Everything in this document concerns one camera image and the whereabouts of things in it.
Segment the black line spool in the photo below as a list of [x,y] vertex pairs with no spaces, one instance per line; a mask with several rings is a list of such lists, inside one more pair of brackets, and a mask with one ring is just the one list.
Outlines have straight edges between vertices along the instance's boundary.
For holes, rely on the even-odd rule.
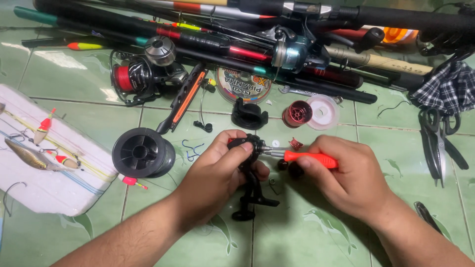
[[149,128],[134,128],[115,142],[112,162],[131,178],[157,178],[171,170],[175,149],[160,134]]

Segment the screwdriver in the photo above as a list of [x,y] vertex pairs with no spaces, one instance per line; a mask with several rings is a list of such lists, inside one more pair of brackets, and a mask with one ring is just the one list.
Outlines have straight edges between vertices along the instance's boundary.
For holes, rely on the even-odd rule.
[[338,161],[336,159],[321,153],[295,153],[287,150],[284,153],[275,151],[264,151],[264,154],[270,155],[272,157],[283,158],[286,162],[294,161],[303,156],[309,156],[320,161],[320,163],[328,169],[338,168]]

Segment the green tile floor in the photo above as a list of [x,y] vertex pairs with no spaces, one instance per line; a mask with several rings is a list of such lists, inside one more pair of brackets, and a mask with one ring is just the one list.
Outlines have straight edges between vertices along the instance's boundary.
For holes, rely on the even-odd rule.
[[[31,8],[26,0],[3,3],[0,25],[40,26],[15,18],[11,9],[18,4]],[[47,109],[56,107],[56,115],[108,149],[125,131],[138,126],[155,128],[169,114],[171,99],[157,99],[140,107],[125,107],[119,102],[109,81],[110,50],[26,49],[20,44],[22,39],[48,34],[46,30],[0,32],[0,83],[17,88]],[[445,229],[445,236],[475,259],[475,111],[463,113],[460,131],[449,137],[472,168],[462,171],[448,159],[446,188],[436,188],[422,152],[418,109],[402,103],[378,117],[383,109],[407,101],[407,96],[369,84],[359,90],[376,94],[377,103],[344,101],[340,105],[340,124],[317,132],[306,125],[297,129],[284,126],[282,110],[305,97],[283,95],[274,88],[268,98],[272,105],[260,104],[271,118],[256,134],[268,143],[278,140],[283,145],[292,137],[310,144],[320,134],[369,145],[390,187],[411,206],[415,201],[423,202]],[[170,194],[191,166],[183,158],[187,151],[181,145],[183,139],[189,140],[190,146],[204,144],[200,147],[203,151],[220,131],[238,128],[230,121],[232,104],[218,93],[207,93],[203,102],[203,117],[213,124],[213,133],[192,126],[199,119],[200,99],[198,92],[176,131],[164,135],[178,152],[173,169],[157,179],[142,179],[148,190],[115,180],[86,213],[91,229],[67,222],[61,215],[35,214],[13,201],[13,215],[4,216],[0,267],[48,266]],[[261,160],[270,167],[270,177],[275,181],[272,186],[263,183],[264,194],[281,204],[276,208],[256,206],[254,221],[234,222],[230,217],[238,209],[242,195],[238,191],[213,219],[215,227],[195,228],[156,266],[388,266],[387,256],[367,226],[333,208],[309,181],[293,181],[285,172],[277,172],[277,159],[262,156]],[[328,217],[337,218],[334,229],[320,222]]]

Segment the wrench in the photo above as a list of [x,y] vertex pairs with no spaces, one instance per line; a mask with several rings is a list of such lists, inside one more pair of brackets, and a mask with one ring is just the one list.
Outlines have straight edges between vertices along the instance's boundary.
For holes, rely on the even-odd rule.
[[[294,94],[305,95],[305,96],[317,95],[317,93],[310,92],[310,91],[305,91],[305,90],[300,90],[300,89],[290,88],[290,86],[284,86],[283,88],[279,88],[279,91],[282,94],[294,93]],[[335,103],[337,105],[343,103],[343,98],[341,96],[331,96],[331,98],[335,101]]]

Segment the scissors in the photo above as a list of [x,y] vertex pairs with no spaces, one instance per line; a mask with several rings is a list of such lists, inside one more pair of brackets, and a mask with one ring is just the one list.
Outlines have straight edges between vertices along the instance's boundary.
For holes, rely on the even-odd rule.
[[441,116],[436,109],[421,111],[419,122],[421,124],[424,155],[430,174],[435,180],[440,180],[442,188],[446,177],[446,153],[455,161],[462,170],[468,170],[468,163],[447,136],[455,134],[460,128],[461,119],[455,114],[455,126],[450,126],[450,115]]

